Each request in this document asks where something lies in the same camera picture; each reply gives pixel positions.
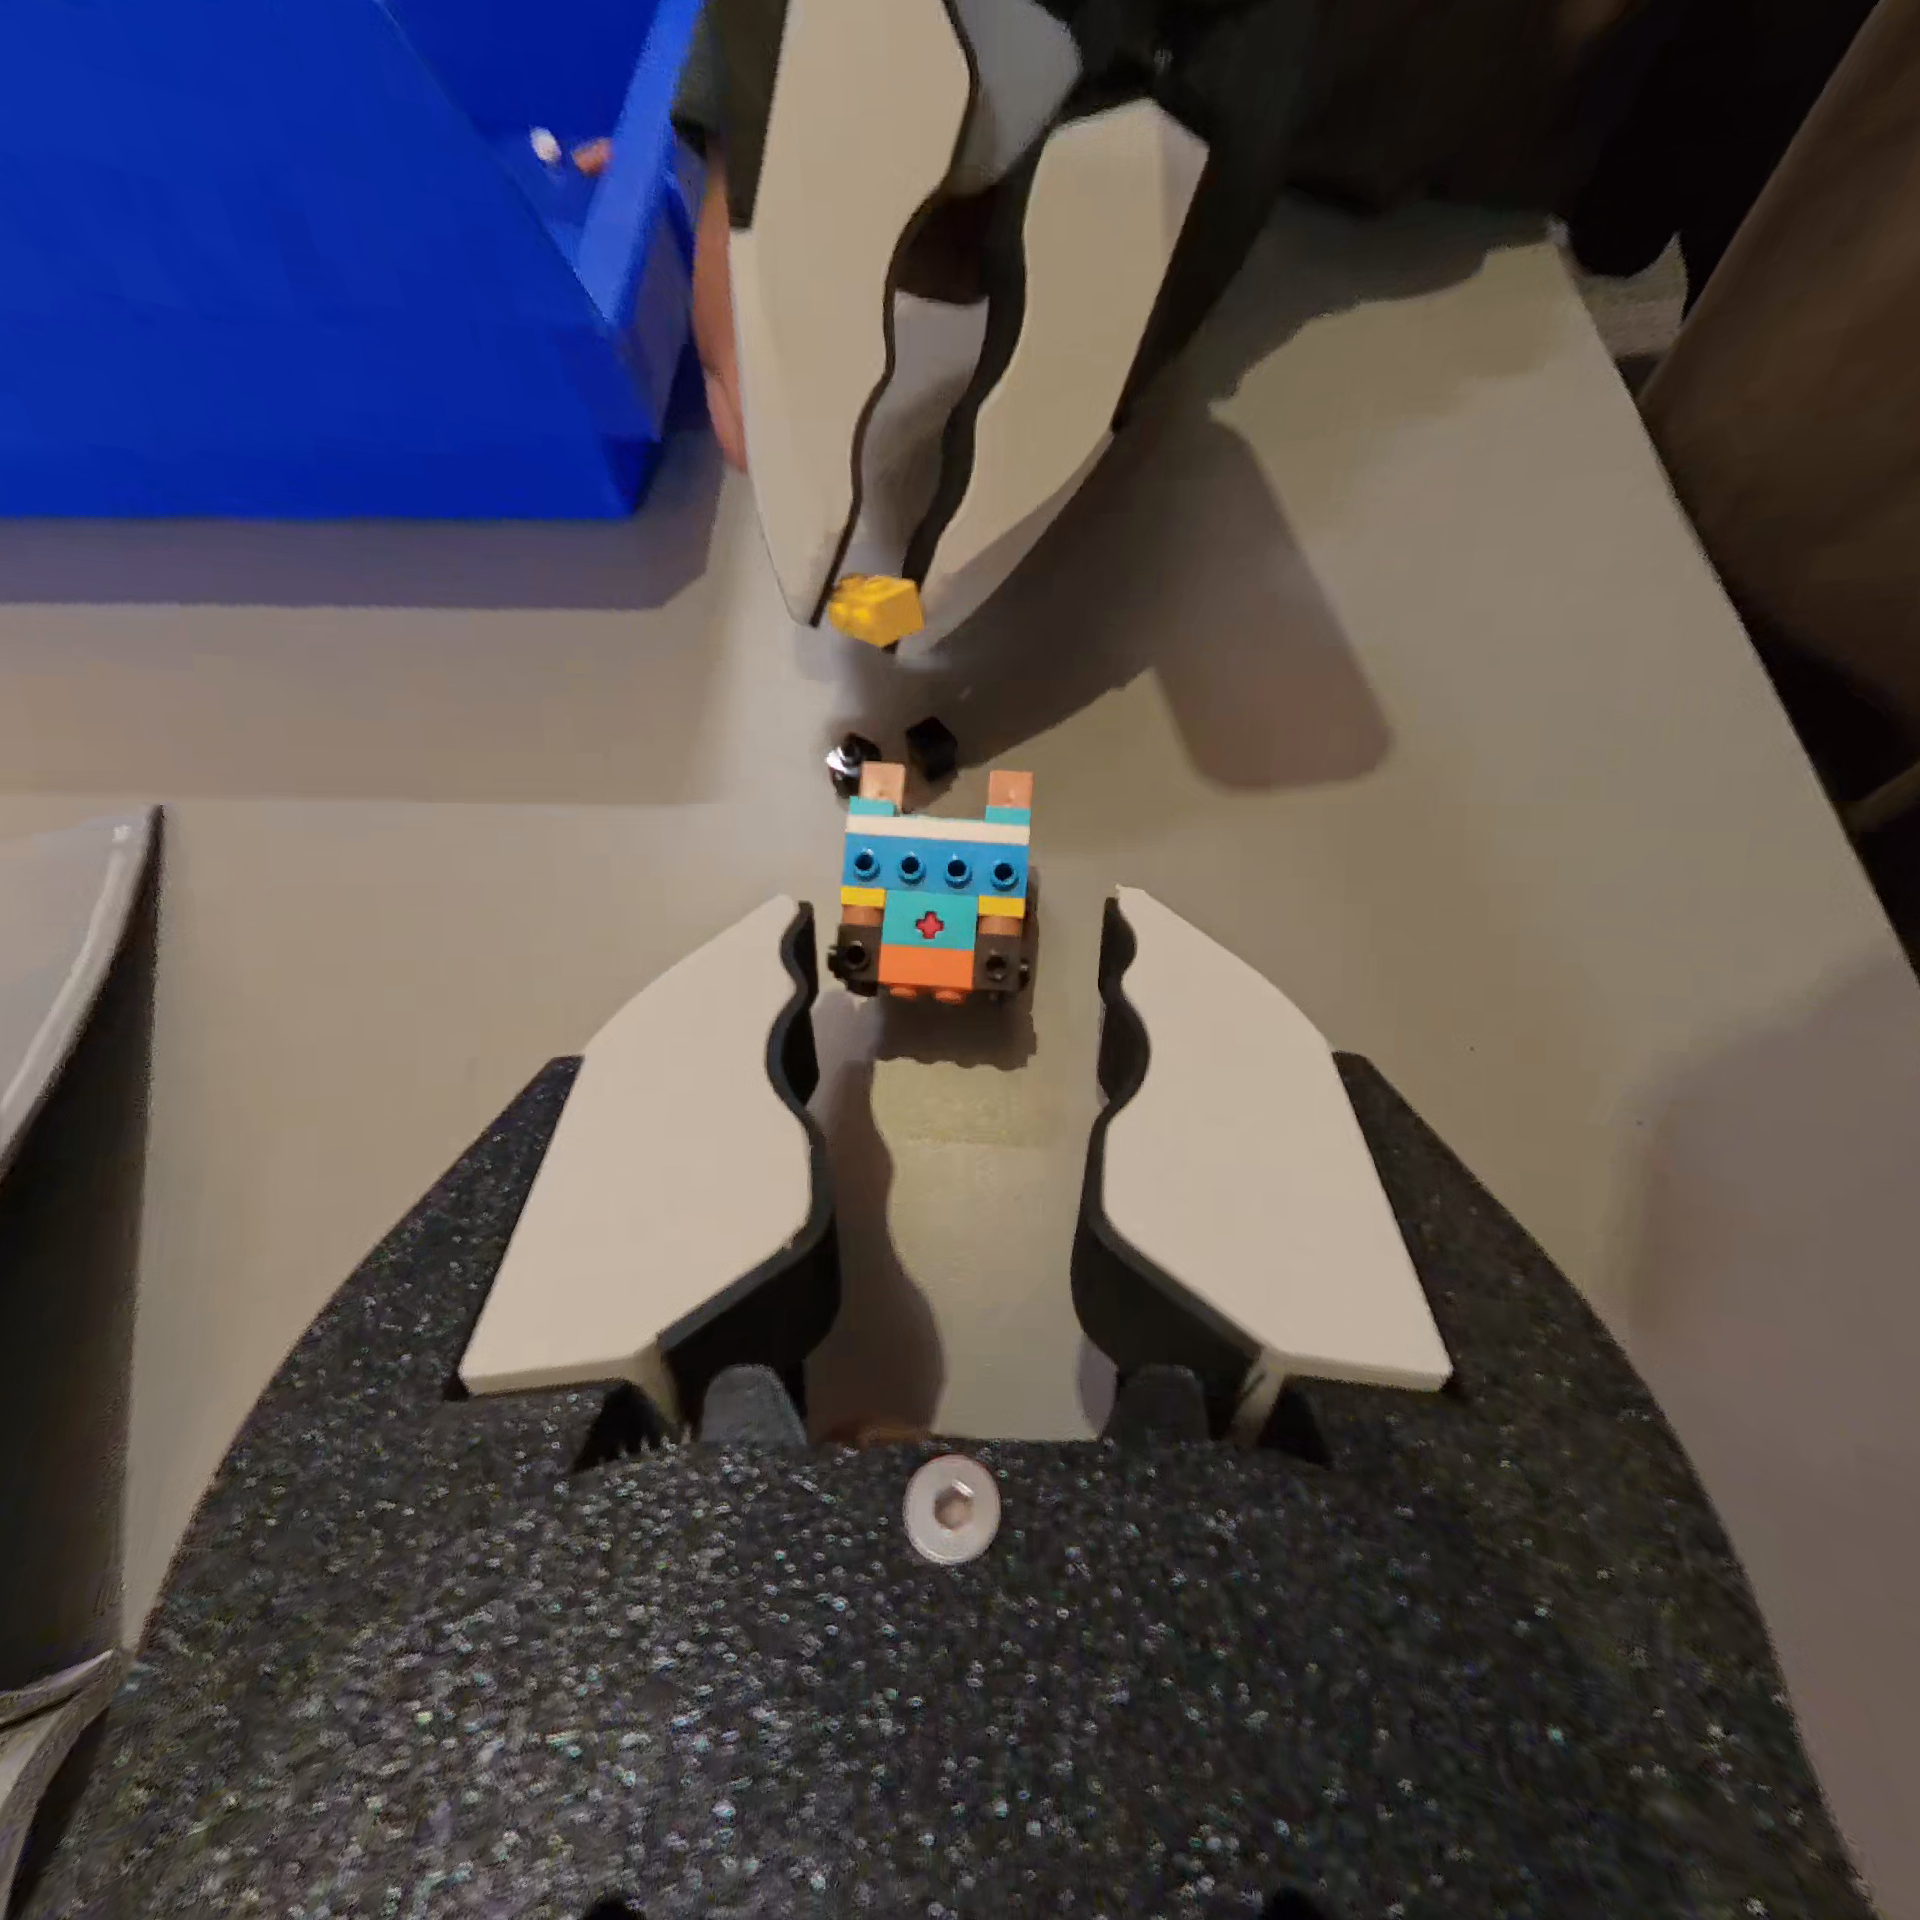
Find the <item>person's right hand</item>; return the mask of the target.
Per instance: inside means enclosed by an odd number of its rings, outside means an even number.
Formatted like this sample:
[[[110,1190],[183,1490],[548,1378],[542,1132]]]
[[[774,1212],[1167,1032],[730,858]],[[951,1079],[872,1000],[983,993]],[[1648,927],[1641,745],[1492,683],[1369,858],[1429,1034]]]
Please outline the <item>person's right hand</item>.
[[[730,202],[724,154],[712,152],[694,231],[689,323],[706,417],[725,465],[748,470],[748,434],[734,348]]]

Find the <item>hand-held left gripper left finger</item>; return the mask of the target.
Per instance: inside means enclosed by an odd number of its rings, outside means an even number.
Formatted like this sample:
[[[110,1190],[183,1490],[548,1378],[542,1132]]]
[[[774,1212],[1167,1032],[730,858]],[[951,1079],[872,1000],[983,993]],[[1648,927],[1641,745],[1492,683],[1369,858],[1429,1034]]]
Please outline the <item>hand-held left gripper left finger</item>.
[[[720,1428],[746,1377],[805,1428],[841,1306],[833,1167],[808,1103],[813,906],[779,895],[587,1042],[459,1359],[473,1398],[626,1385],[660,1428]]]

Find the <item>blue plastic bin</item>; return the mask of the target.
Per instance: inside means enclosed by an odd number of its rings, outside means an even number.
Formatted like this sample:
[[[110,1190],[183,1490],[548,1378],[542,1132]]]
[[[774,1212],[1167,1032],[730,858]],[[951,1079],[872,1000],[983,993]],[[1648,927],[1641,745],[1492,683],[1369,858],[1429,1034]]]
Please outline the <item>blue plastic bin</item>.
[[[700,4],[6,3],[6,517],[619,519]],[[563,147],[612,137],[587,178]]]

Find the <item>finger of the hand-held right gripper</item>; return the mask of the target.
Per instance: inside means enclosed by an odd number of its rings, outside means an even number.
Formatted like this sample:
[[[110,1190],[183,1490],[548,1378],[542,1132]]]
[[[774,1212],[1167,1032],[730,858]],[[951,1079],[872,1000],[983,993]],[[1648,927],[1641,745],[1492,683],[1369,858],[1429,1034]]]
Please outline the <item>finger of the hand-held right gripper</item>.
[[[907,545],[926,630],[993,596],[1114,440],[1207,144],[1163,109],[1066,118],[996,187],[986,327]]]
[[[733,132],[734,358],[755,514],[790,616],[814,626],[859,509],[896,370],[904,244],[949,184],[979,93],[943,3],[729,6],[729,50],[779,27]]]

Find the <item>grey desk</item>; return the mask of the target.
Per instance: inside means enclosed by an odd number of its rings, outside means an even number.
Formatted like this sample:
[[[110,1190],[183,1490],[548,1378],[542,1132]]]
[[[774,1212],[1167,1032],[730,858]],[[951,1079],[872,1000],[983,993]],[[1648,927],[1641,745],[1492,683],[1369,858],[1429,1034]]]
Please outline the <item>grey desk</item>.
[[[833,731],[1037,775],[1031,1009],[826,989],[814,1418],[1069,1436],[1100,909],[1369,1056],[1581,1286],[1797,1687],[1916,1568],[1916,979],[1559,256],[1285,211],[986,617],[796,633],[677,436],[635,519],[5,525],[5,839],[165,806],[127,1611],[351,1267],[550,1056],[834,875]]]

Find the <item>small multicoloured brick model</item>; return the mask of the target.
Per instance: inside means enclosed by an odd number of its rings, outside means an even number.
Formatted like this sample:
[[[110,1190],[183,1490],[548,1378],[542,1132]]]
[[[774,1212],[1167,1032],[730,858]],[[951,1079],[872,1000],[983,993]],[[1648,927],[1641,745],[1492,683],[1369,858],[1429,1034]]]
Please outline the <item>small multicoloured brick model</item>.
[[[993,770],[975,818],[909,812],[907,768],[870,759],[846,805],[833,976],[853,995],[1009,1002],[1035,954],[1035,781]]]

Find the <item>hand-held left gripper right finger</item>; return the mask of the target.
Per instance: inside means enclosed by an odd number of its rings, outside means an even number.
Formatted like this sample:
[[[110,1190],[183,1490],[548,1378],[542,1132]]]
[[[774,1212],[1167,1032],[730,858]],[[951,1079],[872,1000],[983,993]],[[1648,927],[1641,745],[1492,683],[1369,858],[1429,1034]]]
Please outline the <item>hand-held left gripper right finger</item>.
[[[1310,1014],[1132,885],[1103,901],[1098,989],[1071,1299],[1116,1378],[1183,1369],[1233,1436],[1306,1378],[1444,1389],[1449,1344]]]

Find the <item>yellow toy brick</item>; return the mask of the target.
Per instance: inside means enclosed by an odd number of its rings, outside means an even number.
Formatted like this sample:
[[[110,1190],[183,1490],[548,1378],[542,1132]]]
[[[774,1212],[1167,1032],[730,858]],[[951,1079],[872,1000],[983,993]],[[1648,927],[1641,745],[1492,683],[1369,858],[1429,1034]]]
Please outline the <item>yellow toy brick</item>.
[[[924,589],[904,574],[848,572],[829,587],[823,619],[842,637],[892,651],[926,630]]]

